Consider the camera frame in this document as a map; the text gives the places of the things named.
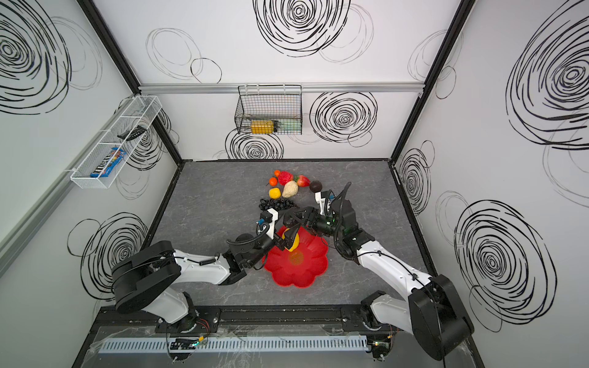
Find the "large yellow lemon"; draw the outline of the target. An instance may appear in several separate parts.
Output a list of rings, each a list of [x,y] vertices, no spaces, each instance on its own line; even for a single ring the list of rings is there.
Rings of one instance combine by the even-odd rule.
[[[299,246],[300,238],[298,235],[300,227],[286,228],[282,234],[282,239],[285,241],[285,249],[288,251],[294,251]]]

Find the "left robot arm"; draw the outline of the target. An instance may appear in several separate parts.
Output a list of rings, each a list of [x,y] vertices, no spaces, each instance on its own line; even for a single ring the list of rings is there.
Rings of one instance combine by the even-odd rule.
[[[255,236],[244,234],[227,242],[229,249],[215,256],[185,253],[161,241],[112,268],[112,293],[120,314],[146,311],[169,324],[196,317],[190,296],[173,289],[181,283],[233,285],[274,248],[292,250],[299,244],[298,228],[280,234],[268,224]]]

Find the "red flower shaped bowl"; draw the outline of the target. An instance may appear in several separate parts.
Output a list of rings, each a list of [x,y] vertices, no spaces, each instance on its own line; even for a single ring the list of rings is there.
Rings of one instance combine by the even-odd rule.
[[[329,247],[324,239],[300,228],[295,240],[295,250],[273,248],[263,259],[265,271],[282,288],[308,288],[328,270]]]

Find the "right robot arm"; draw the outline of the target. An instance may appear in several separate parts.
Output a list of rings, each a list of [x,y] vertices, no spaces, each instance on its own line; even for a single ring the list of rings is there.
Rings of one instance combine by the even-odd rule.
[[[434,360],[442,361],[475,332],[474,324],[448,277],[432,276],[393,255],[363,230],[349,202],[327,213],[305,207],[290,209],[287,228],[305,229],[314,236],[331,237],[345,259],[372,271],[399,295],[374,293],[367,298],[369,315],[378,325],[389,324],[412,334]]]

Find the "dark purple plum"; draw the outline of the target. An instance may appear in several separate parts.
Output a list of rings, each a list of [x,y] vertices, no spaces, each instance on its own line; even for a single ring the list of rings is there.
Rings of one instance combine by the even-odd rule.
[[[313,192],[313,193],[320,193],[323,190],[323,185],[320,181],[315,180],[312,181],[309,184],[309,189]]]

